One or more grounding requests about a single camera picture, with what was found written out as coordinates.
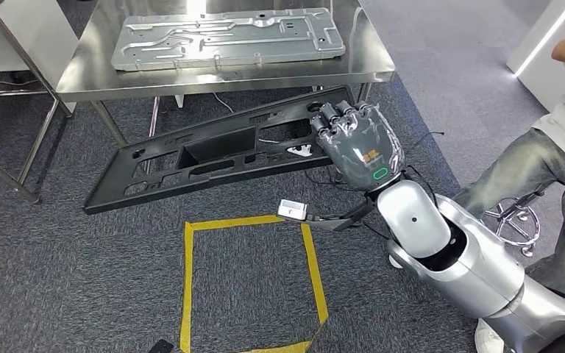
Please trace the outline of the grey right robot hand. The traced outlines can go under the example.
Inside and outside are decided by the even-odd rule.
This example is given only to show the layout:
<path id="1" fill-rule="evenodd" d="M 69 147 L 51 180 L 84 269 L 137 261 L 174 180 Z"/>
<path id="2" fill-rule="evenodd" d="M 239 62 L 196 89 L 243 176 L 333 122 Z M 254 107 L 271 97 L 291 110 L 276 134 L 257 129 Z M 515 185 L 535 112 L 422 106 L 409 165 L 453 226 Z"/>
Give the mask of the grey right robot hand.
<path id="1" fill-rule="evenodd" d="M 327 102 L 310 118 L 310 125 L 317 144 L 349 187 L 372 192 L 400 176 L 403 147 L 378 106 Z"/>

